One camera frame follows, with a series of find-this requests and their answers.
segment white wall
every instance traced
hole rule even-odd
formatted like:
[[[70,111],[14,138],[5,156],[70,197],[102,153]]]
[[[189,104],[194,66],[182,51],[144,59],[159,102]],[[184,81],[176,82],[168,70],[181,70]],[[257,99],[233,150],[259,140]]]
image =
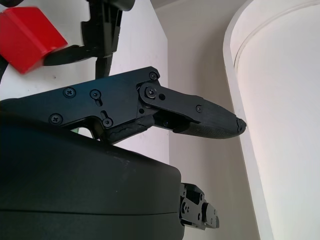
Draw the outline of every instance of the white wall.
[[[262,183],[275,240],[318,240],[320,1],[254,0],[241,11],[226,35],[225,63],[235,65],[231,96],[245,113],[258,166],[250,186]],[[248,139],[241,143],[246,152]]]
[[[156,10],[168,39],[171,89],[204,97],[232,111],[223,39],[244,0],[180,0]],[[170,164],[200,187],[218,210],[219,229],[186,228],[185,240],[257,240],[259,234],[239,138],[169,134]]]

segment red block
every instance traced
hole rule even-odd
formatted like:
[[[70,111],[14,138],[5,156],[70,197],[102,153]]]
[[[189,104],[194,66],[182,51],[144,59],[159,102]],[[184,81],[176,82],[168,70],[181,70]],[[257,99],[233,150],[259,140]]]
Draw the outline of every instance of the red block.
[[[21,74],[43,65],[66,40],[37,7],[12,7],[0,13],[0,55]]]

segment black metal bracket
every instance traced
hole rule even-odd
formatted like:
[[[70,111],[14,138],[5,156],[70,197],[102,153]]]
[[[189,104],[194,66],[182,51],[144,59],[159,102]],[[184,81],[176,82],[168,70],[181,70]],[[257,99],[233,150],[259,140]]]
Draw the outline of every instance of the black metal bracket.
[[[113,53],[117,51],[122,11],[129,11],[135,0],[87,0],[90,20],[81,23],[83,46],[72,45],[50,53],[45,66],[79,62],[95,57],[95,78],[109,76]]]
[[[205,230],[219,228],[216,209],[205,200],[205,194],[196,185],[181,183],[180,219],[189,227]]]
[[[244,132],[245,122],[233,113],[199,96],[162,87],[159,77],[155,68],[146,67],[5,100],[0,110],[70,130],[88,128],[108,144],[152,126],[218,139]]]

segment black screw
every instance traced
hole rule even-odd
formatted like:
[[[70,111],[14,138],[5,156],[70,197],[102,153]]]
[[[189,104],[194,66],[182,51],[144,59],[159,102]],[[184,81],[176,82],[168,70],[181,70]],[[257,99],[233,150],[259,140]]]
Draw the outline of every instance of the black screw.
[[[49,117],[49,123],[51,123],[52,125],[60,125],[62,123],[63,119],[62,116],[60,114],[52,114]]]
[[[63,90],[63,95],[68,99],[72,99],[74,96],[76,96],[76,90],[74,90],[72,87],[67,87]]]
[[[90,92],[90,97],[94,100],[97,100],[101,97],[101,93],[99,90],[94,89]]]
[[[150,99],[154,99],[156,96],[157,96],[157,91],[156,89],[154,89],[153,87],[151,86],[148,86],[146,89],[145,89],[145,94],[148,98]]]
[[[106,118],[102,121],[103,126],[105,126],[106,128],[110,128],[113,125],[113,122],[111,120],[111,118]]]
[[[201,105],[197,105],[195,109],[198,113],[202,113],[202,106]]]
[[[149,77],[150,77],[151,80],[157,80],[158,79],[158,75],[154,71],[149,73]]]

